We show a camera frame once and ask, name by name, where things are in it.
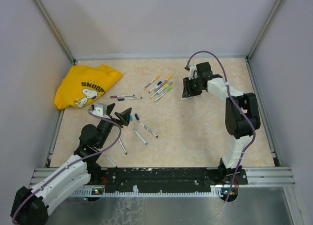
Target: yellow bag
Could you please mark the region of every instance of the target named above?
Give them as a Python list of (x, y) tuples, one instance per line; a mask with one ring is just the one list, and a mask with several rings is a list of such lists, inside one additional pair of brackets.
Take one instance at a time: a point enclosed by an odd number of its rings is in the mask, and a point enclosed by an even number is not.
[(53, 106), (60, 110), (70, 105), (82, 108), (100, 98), (122, 76), (107, 65), (98, 68), (72, 66), (57, 89)]

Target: white wall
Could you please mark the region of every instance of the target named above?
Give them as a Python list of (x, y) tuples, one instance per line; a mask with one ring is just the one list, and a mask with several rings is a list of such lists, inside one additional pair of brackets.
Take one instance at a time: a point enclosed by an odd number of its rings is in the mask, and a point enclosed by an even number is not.
[(286, 0), (252, 59), (277, 148), (313, 222), (313, 0)]
[(0, 45), (0, 224), (8, 225), (16, 191), (42, 167), (70, 62), (32, 0), (0, 0)]
[(276, 0), (42, 0), (73, 56), (246, 56)]

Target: cartoon dog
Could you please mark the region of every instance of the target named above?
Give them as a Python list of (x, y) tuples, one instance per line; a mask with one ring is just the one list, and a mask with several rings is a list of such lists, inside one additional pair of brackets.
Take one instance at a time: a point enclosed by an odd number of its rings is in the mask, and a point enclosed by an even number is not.
[(82, 108), (87, 104), (88, 99), (95, 100), (98, 97), (98, 93), (95, 90), (83, 89), (83, 94), (86, 96), (80, 100), (80, 103), (74, 102), (76, 106)]

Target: wooden table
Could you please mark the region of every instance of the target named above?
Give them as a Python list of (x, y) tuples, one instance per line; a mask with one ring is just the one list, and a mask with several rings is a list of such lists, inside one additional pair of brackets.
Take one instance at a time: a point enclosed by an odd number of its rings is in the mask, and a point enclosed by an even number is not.
[[(222, 75), (218, 63), (212, 59), (193, 59), (192, 64), (208, 61), (213, 74)], [(148, 133), (134, 120), (129, 127), (123, 128), (121, 139), (128, 152), (125, 155), (119, 143), (103, 153), (98, 163), (103, 167), (112, 167), (106, 159), (109, 156), (118, 167), (211, 167), (218, 166), (225, 154), (229, 139), (226, 131), (223, 103), (207, 92), (199, 96), (182, 99), (182, 79), (188, 76), (184, 69), (187, 59), (143, 59), (143, 60), (92, 60), (79, 61), (79, 65), (98, 67), (106, 64), (124, 73), (116, 83), (95, 103), (110, 104), (115, 102), (114, 112), (133, 108), (140, 121), (155, 131), (159, 138)], [(231, 85), (243, 92), (252, 92), (252, 85), (244, 58), (222, 58), (227, 77)], [(173, 75), (173, 89), (154, 103), (143, 87), (161, 74), (164, 80)], [(110, 95), (135, 94), (142, 99), (118, 102)], [(59, 167), (73, 154), (79, 145), (81, 129), (87, 124), (97, 125), (99, 119), (82, 109), (68, 108), (64, 112), (58, 139), (53, 152), (51, 167)], [(137, 129), (148, 145), (135, 135)], [(116, 127), (109, 135), (105, 146), (110, 145), (118, 133)], [(247, 150), (243, 166), (274, 166), (268, 140), (263, 125), (257, 130), (254, 144)]]

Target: gray floor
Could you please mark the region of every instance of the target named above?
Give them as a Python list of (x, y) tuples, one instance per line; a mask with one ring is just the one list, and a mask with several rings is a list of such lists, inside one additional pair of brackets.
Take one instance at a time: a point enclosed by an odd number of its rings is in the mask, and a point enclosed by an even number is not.
[(236, 201), (219, 198), (102, 198), (63, 202), (47, 225), (292, 225), (281, 188), (242, 188)]

